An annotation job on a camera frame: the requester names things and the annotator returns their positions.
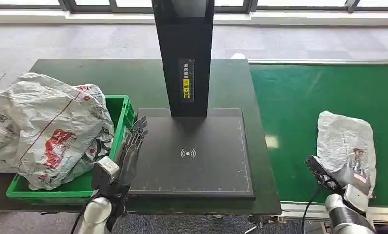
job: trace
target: green plastic crate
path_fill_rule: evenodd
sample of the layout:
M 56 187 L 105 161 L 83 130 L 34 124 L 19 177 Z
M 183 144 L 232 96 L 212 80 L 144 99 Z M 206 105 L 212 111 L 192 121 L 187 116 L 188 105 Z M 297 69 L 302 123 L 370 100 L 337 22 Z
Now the green plastic crate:
M 109 154 L 109 158 L 113 159 L 124 132 L 134 122 L 135 111 L 127 95 L 106 95 L 106 106 L 115 125 L 115 137 Z M 20 175 L 16 175 L 11 181 L 6 194 L 7 197 L 36 205 L 77 205 L 85 203 L 91 196 L 91 181 L 92 171 L 53 190 L 32 191 L 28 188 L 27 180 Z

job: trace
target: package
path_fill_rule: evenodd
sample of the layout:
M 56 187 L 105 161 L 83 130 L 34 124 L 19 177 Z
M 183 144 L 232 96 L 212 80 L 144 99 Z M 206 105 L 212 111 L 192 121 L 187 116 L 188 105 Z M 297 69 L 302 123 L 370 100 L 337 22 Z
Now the package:
M 0 172 L 18 172 L 32 190 L 51 190 L 90 170 L 100 154 L 97 137 L 107 142 L 113 138 L 100 90 L 102 103 L 91 92 L 46 75 L 26 73 L 19 80 L 0 91 L 0 145 L 6 145 L 0 149 L 0 163 L 7 164 Z
M 94 84 L 86 84 L 75 86 L 75 88 L 87 92 L 94 97 L 103 108 L 107 109 L 106 98 L 98 86 Z M 113 122 L 106 121 L 99 134 L 90 144 L 89 148 L 83 153 L 83 156 L 63 180 L 63 184 L 68 183 L 81 174 L 90 171 L 96 161 L 110 153 L 114 131 Z
M 372 197 L 376 181 L 376 154 L 373 130 L 357 118 L 319 114 L 315 159 L 339 184 L 353 184 Z
M 20 129 L 8 116 L 0 113 L 0 172 L 17 172 L 15 157 Z

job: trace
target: robotic arm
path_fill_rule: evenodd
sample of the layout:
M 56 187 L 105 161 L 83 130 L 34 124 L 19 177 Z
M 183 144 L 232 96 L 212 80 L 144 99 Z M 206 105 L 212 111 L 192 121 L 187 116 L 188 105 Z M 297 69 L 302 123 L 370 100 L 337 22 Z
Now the robotic arm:
M 343 203 L 342 196 L 332 194 L 326 198 L 333 234 L 374 234 L 375 228 L 359 212 Z
M 124 136 L 114 160 L 104 157 L 95 164 L 93 195 L 86 208 L 79 213 L 71 234 L 111 233 L 116 219 L 126 214 L 125 203 L 131 181 L 136 175 L 139 149 L 148 133 L 146 126 L 144 116 Z
M 315 156 L 310 156 L 306 164 L 321 185 L 333 192 L 325 201 L 333 234 L 376 233 L 374 226 L 365 218 L 370 184 L 358 182 L 356 167 L 346 165 L 340 172 L 331 175 Z

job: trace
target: black mat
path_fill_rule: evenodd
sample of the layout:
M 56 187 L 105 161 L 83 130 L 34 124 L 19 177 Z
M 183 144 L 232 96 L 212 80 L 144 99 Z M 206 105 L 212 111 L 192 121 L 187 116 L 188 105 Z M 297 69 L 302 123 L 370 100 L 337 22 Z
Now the black mat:
M 172 118 L 168 109 L 138 115 L 147 115 L 149 134 L 132 195 L 254 197 L 241 109 L 210 109 L 207 118 Z

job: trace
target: black cable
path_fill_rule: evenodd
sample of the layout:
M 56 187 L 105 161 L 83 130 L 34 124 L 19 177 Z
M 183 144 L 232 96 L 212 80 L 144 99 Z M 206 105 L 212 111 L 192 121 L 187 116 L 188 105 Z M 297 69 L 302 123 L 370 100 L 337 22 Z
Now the black cable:
M 99 192 L 96 192 L 93 196 L 91 196 L 91 197 L 89 198 L 89 200 L 87 201 L 87 203 L 80 209 L 79 214 L 78 214 L 78 216 L 77 216 L 77 218 L 76 218 L 76 220 L 75 220 L 75 223 L 73 224 L 72 231 L 70 231 L 70 234 L 73 234 L 73 233 L 75 232 L 77 223 L 79 222 L 80 217 L 83 215 L 84 211 L 86 210 L 87 205 L 88 205 L 93 199 L 95 199 L 98 195 L 99 195 Z
M 322 179 L 322 182 L 319 184 L 316 192 L 314 193 L 313 197 L 310 199 L 309 203 L 306 206 L 305 212 L 303 213 L 303 217 L 302 217 L 302 226 L 301 226 L 301 231 L 300 231 L 301 234 L 305 234 L 305 218 L 306 218 L 307 210 L 309 209 L 309 206 L 313 203 L 314 199 L 316 199 L 317 195 L 319 195 L 324 183 L 325 183 L 325 181 L 324 181 L 324 179 Z

